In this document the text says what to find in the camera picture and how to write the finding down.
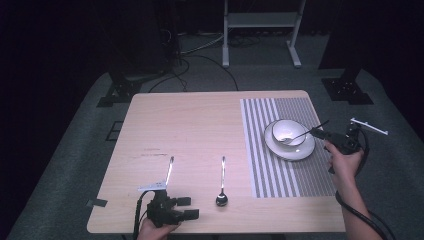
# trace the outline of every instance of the wire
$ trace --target wire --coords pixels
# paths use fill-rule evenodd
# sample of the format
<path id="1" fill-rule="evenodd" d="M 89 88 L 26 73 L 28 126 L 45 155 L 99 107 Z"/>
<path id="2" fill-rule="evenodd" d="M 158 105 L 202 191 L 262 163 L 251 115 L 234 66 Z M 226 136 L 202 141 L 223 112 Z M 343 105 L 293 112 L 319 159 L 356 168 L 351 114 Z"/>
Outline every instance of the wire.
<path id="1" fill-rule="evenodd" d="M 143 215 L 141 215 L 140 222 L 141 222 L 141 219 L 143 219 L 144 215 L 146 215 L 146 213 L 147 213 L 147 210 L 144 211 Z"/>
<path id="2" fill-rule="evenodd" d="M 256 4 L 256 0 L 253 0 L 252 3 L 250 4 L 249 9 L 247 9 L 247 12 L 250 12 L 250 10 L 252 9 L 252 7 Z"/>
<path id="3" fill-rule="evenodd" d="M 135 209 L 134 231 L 133 231 L 133 239 L 134 240 L 136 240 L 137 237 L 138 237 L 138 231 L 140 229 L 141 218 L 143 218 L 144 214 L 146 213 L 146 212 L 144 212 L 143 216 L 140 218 L 141 203 L 143 201 L 144 195 L 146 195 L 146 193 L 148 193 L 148 192 L 149 191 L 144 191 L 137 201 L 137 207 Z"/>
<path id="4" fill-rule="evenodd" d="M 233 82 L 234 82 L 234 85 L 235 85 L 235 88 L 236 88 L 236 90 L 237 91 L 239 91 L 239 88 L 238 88 L 238 85 L 237 85 L 237 81 L 236 81 L 236 79 L 234 78 L 234 76 L 233 76 L 233 74 L 231 74 L 231 72 L 230 71 L 228 71 L 226 68 L 224 68 L 220 63 L 218 63 L 217 61 L 215 61 L 215 60 L 213 60 L 213 59 L 211 59 L 211 58 L 209 58 L 209 57 L 205 57 L 205 56 L 202 56 L 202 55 L 188 55 L 188 56 L 185 56 L 185 57 L 198 57 L 198 58 L 204 58 L 204 59 L 207 59 L 207 60 L 209 60 L 209 61 L 211 61 L 211 62 L 213 62 L 213 63 L 215 63 L 216 65 L 218 65 L 222 70 L 224 70 L 225 72 L 227 72 L 228 73 L 228 75 L 230 75 L 230 77 L 231 77 L 231 79 L 233 80 Z"/>
<path id="5" fill-rule="evenodd" d="M 153 85 L 153 87 L 150 88 L 150 90 L 148 91 L 148 93 L 151 93 L 153 91 L 153 89 L 156 88 L 157 86 L 159 86 L 160 84 L 162 84 L 162 83 L 164 83 L 164 82 L 166 82 L 166 81 L 168 81 L 170 79 L 179 77 L 179 76 L 183 75 L 184 73 L 186 73 L 190 69 L 190 64 L 189 64 L 189 62 L 187 62 L 187 60 L 185 60 L 185 59 L 180 59 L 180 60 L 182 60 L 183 62 L 185 62 L 187 64 L 187 68 L 182 73 L 180 73 L 180 74 L 175 74 L 174 70 L 172 70 L 172 72 L 174 73 L 173 76 L 168 77 L 168 78 L 165 78 L 165 79 L 161 80 L 160 82 L 156 83 L 155 85 Z M 181 84 L 183 85 L 183 90 L 185 89 L 187 91 L 187 89 L 186 89 L 187 82 L 185 82 L 186 85 L 184 85 L 183 82 L 181 82 Z"/>
<path id="6" fill-rule="evenodd" d="M 363 168 L 363 166 L 365 165 L 365 162 L 368 158 L 368 154 L 370 151 L 369 148 L 369 141 L 368 141 L 368 136 L 367 134 L 363 131 L 363 129 L 358 128 L 358 130 L 362 133 L 362 135 L 364 136 L 364 141 L 365 141 L 365 149 L 364 149 L 364 156 L 362 158 L 361 163 L 358 166 L 358 170 L 356 171 L 356 175 L 359 174 L 359 172 L 361 171 L 361 169 Z M 387 239 L 386 234 L 383 232 L 383 230 L 375 223 L 373 222 L 371 219 L 369 219 L 368 217 L 366 217 L 365 215 L 363 215 L 362 213 L 360 213 L 359 211 L 357 211 L 356 209 L 352 208 L 351 206 L 349 206 L 347 203 L 345 203 L 343 201 L 343 199 L 341 198 L 340 194 L 338 191 L 336 191 L 336 200 L 337 202 L 344 207 L 346 210 L 348 210 L 349 212 L 351 212 L 353 215 L 355 215 L 356 217 L 358 217 L 359 219 L 361 219 L 363 222 L 365 222 L 368 226 L 370 226 L 383 240 Z M 380 221 L 385 229 L 390 233 L 392 239 L 396 239 L 395 235 L 393 234 L 392 230 L 389 228 L 389 226 L 375 213 L 371 212 L 370 210 L 367 209 L 367 211 L 373 216 L 375 217 L 378 221 Z"/>
<path id="7" fill-rule="evenodd" d="M 168 40 L 166 41 L 166 43 L 170 43 L 172 40 L 172 33 L 168 30 L 168 29 L 160 29 L 161 32 L 166 32 L 168 33 Z"/>
<path id="8" fill-rule="evenodd" d="M 214 45 L 215 43 L 217 43 L 217 42 L 221 41 L 221 39 L 222 39 L 222 38 L 224 38 L 224 35 L 221 33 L 221 34 L 220 34 L 220 36 L 219 36 L 217 39 L 212 40 L 212 41 L 210 41 L 210 42 L 208 42 L 208 43 L 205 43 L 205 44 L 203 44 L 203 45 L 201 45 L 201 46 L 199 46 L 199 47 L 193 48 L 193 49 L 191 49 L 191 50 L 181 52 L 181 54 L 182 54 L 182 55 L 185 55 L 185 54 L 189 54 L 189 53 L 196 52 L 196 51 L 201 50 L 201 49 L 203 49 L 203 48 L 207 48 L 207 47 L 212 46 L 212 45 Z"/>
<path id="9" fill-rule="evenodd" d="M 257 45 L 259 43 L 261 43 L 260 36 L 255 36 L 255 37 L 235 36 L 230 39 L 230 43 L 228 43 L 228 45 L 233 48 L 248 48 L 253 45 Z"/>

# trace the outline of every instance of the white plate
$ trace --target white plate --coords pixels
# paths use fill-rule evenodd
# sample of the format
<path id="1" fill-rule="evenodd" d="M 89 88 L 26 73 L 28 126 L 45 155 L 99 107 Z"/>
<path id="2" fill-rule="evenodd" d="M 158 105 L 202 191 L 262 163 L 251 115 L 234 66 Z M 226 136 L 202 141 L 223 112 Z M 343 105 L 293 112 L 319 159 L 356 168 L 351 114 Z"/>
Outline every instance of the white plate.
<path id="1" fill-rule="evenodd" d="M 309 133 L 306 134 L 306 139 L 302 144 L 298 146 L 287 146 L 278 142 L 274 138 L 272 134 L 272 127 L 274 126 L 275 123 L 276 121 L 270 123 L 265 128 L 265 133 L 264 133 L 265 143 L 273 153 L 275 153 L 276 155 L 278 155 L 279 157 L 282 157 L 284 160 L 287 160 L 287 161 L 298 161 L 311 155 L 311 153 L 315 149 L 315 140 L 311 134 Z"/>

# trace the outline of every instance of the black cable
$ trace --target black cable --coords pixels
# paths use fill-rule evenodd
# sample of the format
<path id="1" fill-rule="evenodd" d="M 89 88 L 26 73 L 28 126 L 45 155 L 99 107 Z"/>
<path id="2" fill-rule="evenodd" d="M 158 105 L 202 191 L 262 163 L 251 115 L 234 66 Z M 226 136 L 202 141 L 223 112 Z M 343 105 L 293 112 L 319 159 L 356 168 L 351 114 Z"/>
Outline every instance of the black cable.
<path id="1" fill-rule="evenodd" d="M 202 46 L 196 47 L 194 49 L 183 51 L 183 52 L 181 52 L 181 55 L 184 56 L 184 55 L 187 55 L 187 54 L 190 54 L 190 53 L 202 50 L 202 49 L 216 48 L 216 47 L 220 46 L 220 45 L 218 45 L 218 43 L 221 43 L 221 45 L 222 45 L 221 40 L 223 39 L 223 37 L 224 37 L 224 35 L 221 33 L 218 38 L 216 38 L 216 39 L 214 39 L 214 40 L 212 40 L 212 41 L 210 41 L 206 44 L 203 44 Z"/>
<path id="2" fill-rule="evenodd" d="M 236 36 L 230 39 L 230 42 L 228 43 L 228 45 L 233 48 L 248 48 L 253 45 L 257 45 L 259 43 L 261 43 L 261 38 L 258 36 L 255 36 L 255 37 L 237 37 Z"/>
<path id="3" fill-rule="evenodd" d="M 349 206 L 348 204 L 346 204 L 343 199 L 341 198 L 340 194 L 338 191 L 336 191 L 336 200 L 337 202 L 344 207 L 346 210 L 348 210 L 349 212 L 351 212 L 353 215 L 355 215 L 356 217 L 358 217 L 359 219 L 361 219 L 363 222 L 365 222 L 368 226 L 370 226 L 375 232 L 377 232 L 378 235 L 380 235 L 380 237 L 383 240 L 386 240 L 387 237 L 384 234 L 384 232 L 377 226 L 377 224 L 375 224 L 371 219 L 367 218 L 365 215 L 363 215 L 362 213 L 360 213 L 359 211 L 357 211 L 356 209 L 352 208 L 351 206 Z"/>
<path id="4" fill-rule="evenodd" d="M 140 222 L 141 222 L 141 218 L 140 218 L 140 210 L 141 210 L 141 203 L 143 201 L 143 197 L 144 195 L 146 195 L 146 193 L 148 193 L 149 191 L 144 191 L 140 198 L 137 201 L 137 207 L 135 209 L 135 220 L 134 220 L 134 231 L 133 231 L 133 239 L 136 240 L 138 237 L 138 232 L 140 230 Z"/>
<path id="5" fill-rule="evenodd" d="M 207 60 L 209 60 L 209 61 L 211 61 L 211 62 L 215 63 L 215 64 L 216 64 L 216 65 L 218 65 L 221 69 L 223 69 L 225 72 L 227 72 L 227 73 L 228 73 L 228 75 L 230 75 L 231 79 L 232 79 L 232 80 L 233 80 L 233 82 L 234 82 L 234 85 L 235 85 L 235 87 L 236 87 L 236 90 L 237 90 L 237 91 L 239 91 L 239 88 L 238 88 L 238 85 L 237 85 L 237 81 L 236 81 L 236 79 L 234 78 L 233 74 L 231 74 L 231 72 L 229 72 L 226 68 L 224 68 L 224 67 L 223 67 L 220 63 L 218 63 L 217 61 L 215 61 L 215 60 L 213 60 L 213 59 L 211 59 L 211 58 L 209 58 L 209 57 L 202 56 L 202 55 L 187 55 L 187 56 L 184 56 L 184 57 L 199 57 L 199 58 L 205 58 L 205 59 L 207 59 Z"/>
<path id="6" fill-rule="evenodd" d="M 187 61 L 187 60 L 185 60 L 185 59 L 180 59 L 181 61 L 183 61 L 183 62 L 185 62 L 186 64 L 187 64 L 187 68 L 182 72 L 182 73 L 179 73 L 179 74 L 175 74 L 175 72 L 174 72 L 174 70 L 172 70 L 172 72 L 174 73 L 174 75 L 173 76 L 171 76 L 171 77 L 168 77 L 168 78 L 165 78 L 165 79 L 163 79 L 163 80 L 161 80 L 161 81 L 159 81 L 158 83 L 156 83 L 155 85 L 153 85 L 153 87 L 151 87 L 150 88 L 150 90 L 148 91 L 148 93 L 151 93 L 152 91 L 153 91 L 153 89 L 155 88 L 155 87 L 157 87 L 158 85 L 160 85 L 160 84 L 162 84 L 162 83 L 164 83 L 165 81 L 168 81 L 168 80 L 170 80 L 170 79 L 173 79 L 173 78 L 178 78 L 179 76 L 181 76 L 181 75 L 183 75 L 183 74 L 185 74 L 189 69 L 190 69 L 190 63 Z"/>
<path id="7" fill-rule="evenodd" d="M 177 75 L 174 71 L 174 69 L 172 69 L 172 74 L 174 74 L 174 76 L 180 80 L 181 85 L 183 86 L 183 92 L 187 92 L 187 81 L 185 81 L 184 79 L 180 78 L 180 75 Z"/>
<path id="8" fill-rule="evenodd" d="M 256 3 L 256 0 L 253 0 L 251 3 L 250 3 L 250 6 L 247 8 L 247 10 L 246 10 L 246 12 L 248 13 L 248 12 L 250 12 L 250 10 L 252 9 L 252 7 L 255 5 L 255 3 Z M 244 11 L 242 8 L 243 8 L 243 4 L 244 4 L 244 0 L 242 0 L 240 3 L 239 3 L 239 6 L 238 6 L 238 8 L 239 8 L 239 11 L 241 12 L 241 11 Z"/>
<path id="9" fill-rule="evenodd" d="M 358 130 L 362 133 L 363 137 L 364 137 L 364 141 L 365 141 L 365 148 L 364 148 L 364 156 L 362 157 L 361 163 L 358 166 L 358 170 L 356 171 L 356 175 L 357 176 L 359 174 L 359 172 L 362 170 L 362 168 L 364 167 L 366 160 L 368 158 L 369 152 L 370 152 L 370 148 L 369 148 L 369 141 L 368 141 L 368 136 L 367 134 L 364 132 L 363 129 L 358 128 Z M 359 219 L 361 219 L 363 222 L 365 222 L 368 226 L 370 226 L 383 240 L 387 239 L 386 234 L 383 232 L 383 230 L 371 219 L 369 219 L 368 217 L 366 217 L 365 215 L 363 215 L 362 213 L 360 213 L 359 211 L 357 211 L 356 209 L 352 208 L 351 206 L 349 206 L 347 203 L 345 203 L 343 201 L 343 199 L 341 198 L 340 194 L 338 191 L 336 191 L 336 200 L 337 202 L 344 207 L 346 210 L 348 210 L 349 212 L 351 212 L 353 215 L 355 215 L 356 217 L 358 217 Z M 371 212 L 370 210 L 367 209 L 367 211 L 373 216 L 375 217 L 378 221 L 380 221 L 384 227 L 386 228 L 386 230 L 390 233 L 392 239 L 396 239 L 395 235 L 393 234 L 392 230 L 389 228 L 389 226 L 375 213 Z"/>

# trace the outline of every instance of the gray carpet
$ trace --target gray carpet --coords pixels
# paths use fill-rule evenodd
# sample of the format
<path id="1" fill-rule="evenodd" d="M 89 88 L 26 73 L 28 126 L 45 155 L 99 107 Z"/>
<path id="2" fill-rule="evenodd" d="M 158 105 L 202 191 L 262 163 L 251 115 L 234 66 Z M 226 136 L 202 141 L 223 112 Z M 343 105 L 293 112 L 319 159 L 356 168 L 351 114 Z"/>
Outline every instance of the gray carpet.
<path id="1" fill-rule="evenodd" d="M 343 132 L 349 119 L 355 117 L 389 131 L 389 136 L 369 133 L 369 161 L 358 176 L 358 185 L 369 209 L 391 227 L 397 239 L 424 239 L 420 227 L 424 222 L 424 145 L 404 117 L 386 96 L 377 79 L 362 71 L 357 82 L 370 95 L 374 105 L 349 105 L 332 102 L 321 78 L 338 77 L 340 70 L 317 70 L 328 37 L 299 36 L 296 48 L 302 61 L 294 69 L 282 37 L 268 36 L 249 47 L 230 48 L 230 67 L 240 91 L 298 90 L 309 93 L 326 130 Z M 183 51 L 210 41 L 211 38 L 182 36 Z M 221 48 L 208 48 L 193 55 L 207 56 L 221 62 Z M 202 57 L 184 57 L 189 70 L 181 76 L 187 91 L 235 91 L 230 75 L 214 62 Z M 176 65 L 176 73 L 186 69 L 186 62 Z M 148 92 L 161 79 L 144 84 Z M 93 85 L 47 169 L 33 192 L 8 239 L 131 239 L 131 234 L 90 234 L 86 225 L 113 152 L 114 142 L 105 141 L 115 121 L 124 120 L 128 103 L 97 108 L 111 84 L 107 73 Z M 181 92 L 181 82 L 172 78 L 152 92 Z M 289 240 L 345 239 L 343 233 L 287 233 Z M 182 236 L 172 239 L 212 239 L 208 235 Z M 268 234 L 222 235 L 220 239 L 271 239 Z"/>

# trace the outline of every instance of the wooden table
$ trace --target wooden table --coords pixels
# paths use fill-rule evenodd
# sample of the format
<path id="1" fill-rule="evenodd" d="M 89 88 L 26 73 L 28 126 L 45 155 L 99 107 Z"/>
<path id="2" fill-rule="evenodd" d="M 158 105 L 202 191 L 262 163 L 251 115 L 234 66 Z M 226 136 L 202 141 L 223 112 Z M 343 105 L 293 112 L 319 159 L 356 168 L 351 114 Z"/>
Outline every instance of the wooden table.
<path id="1" fill-rule="evenodd" d="M 87 229 L 132 233 L 140 185 L 166 177 L 174 156 L 168 196 L 191 197 L 197 220 L 175 233 L 284 233 L 345 231 L 333 196 L 254 198 L 250 186 L 240 99 L 293 98 L 304 91 L 150 93 L 134 96 L 106 171 Z M 221 160 L 226 157 L 225 193 L 218 207 Z M 153 198 L 148 193 L 141 212 Z"/>

